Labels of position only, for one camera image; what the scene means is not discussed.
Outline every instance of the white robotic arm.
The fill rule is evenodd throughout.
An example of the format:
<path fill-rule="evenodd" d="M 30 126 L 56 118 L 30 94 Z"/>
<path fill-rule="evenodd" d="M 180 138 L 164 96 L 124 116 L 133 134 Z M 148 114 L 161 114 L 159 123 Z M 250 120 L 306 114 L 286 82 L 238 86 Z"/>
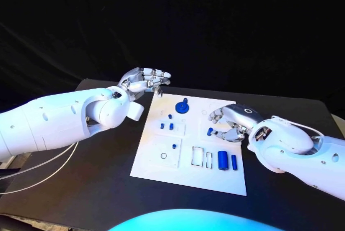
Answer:
<path fill-rule="evenodd" d="M 1 113 L 0 159 L 65 147 L 115 128 L 125 117 L 138 120 L 144 107 L 134 100 L 144 91 L 161 96 L 169 78 L 160 70 L 135 68 L 117 86 L 42 97 Z"/>
<path fill-rule="evenodd" d="M 213 123 L 225 119 L 232 129 L 212 135 L 238 142 L 248 134 L 248 149 L 258 161 L 276 173 L 291 173 L 307 185 L 345 200 L 345 140 L 323 136 L 312 128 L 277 116 L 264 120 L 239 104 L 228 105 L 209 115 Z M 299 128 L 317 133 L 309 136 Z"/>

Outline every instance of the table surface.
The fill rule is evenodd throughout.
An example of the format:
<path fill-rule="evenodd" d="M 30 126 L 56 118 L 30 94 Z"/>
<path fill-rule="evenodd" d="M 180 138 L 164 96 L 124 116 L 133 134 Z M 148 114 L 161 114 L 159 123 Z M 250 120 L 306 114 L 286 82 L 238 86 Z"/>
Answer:
<path fill-rule="evenodd" d="M 76 90 L 108 87 L 114 82 L 84 80 Z M 170 94 L 237 101 L 268 118 L 277 115 L 342 138 L 322 102 L 306 99 L 163 87 Z M 258 162 L 242 142 L 247 197 L 130 177 L 153 94 L 137 102 L 146 110 L 140 121 L 122 124 L 79 142 L 75 154 L 56 175 L 40 185 L 3 195 L 0 214 L 73 228 L 107 230 L 130 218 L 166 209 L 200 209 L 232 214 L 284 230 L 330 230 L 343 224 L 345 201 L 307 186 L 288 173 L 276 174 Z M 23 169 L 63 149 L 32 154 Z M 8 191 L 52 174 L 69 152 L 47 165 L 16 177 Z"/>

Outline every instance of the blue object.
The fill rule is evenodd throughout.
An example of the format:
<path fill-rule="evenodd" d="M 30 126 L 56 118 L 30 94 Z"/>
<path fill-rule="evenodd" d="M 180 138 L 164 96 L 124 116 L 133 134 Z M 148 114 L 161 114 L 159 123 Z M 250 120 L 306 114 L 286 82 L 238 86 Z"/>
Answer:
<path fill-rule="evenodd" d="M 211 132 L 213 131 L 212 128 L 208 129 L 206 135 L 211 136 Z"/>
<path fill-rule="evenodd" d="M 187 103 L 187 99 L 183 99 L 183 102 L 179 102 L 174 106 L 174 110 L 177 113 L 185 114 L 189 111 L 189 105 Z"/>
<path fill-rule="evenodd" d="M 237 170 L 235 155 L 231 155 L 231 161 L 232 161 L 232 170 Z"/>
<path fill-rule="evenodd" d="M 218 152 L 218 169 L 228 170 L 228 152 L 224 150 Z"/>
<path fill-rule="evenodd" d="M 206 210 L 161 210 L 127 220 L 109 231 L 280 231 L 235 215 Z"/>

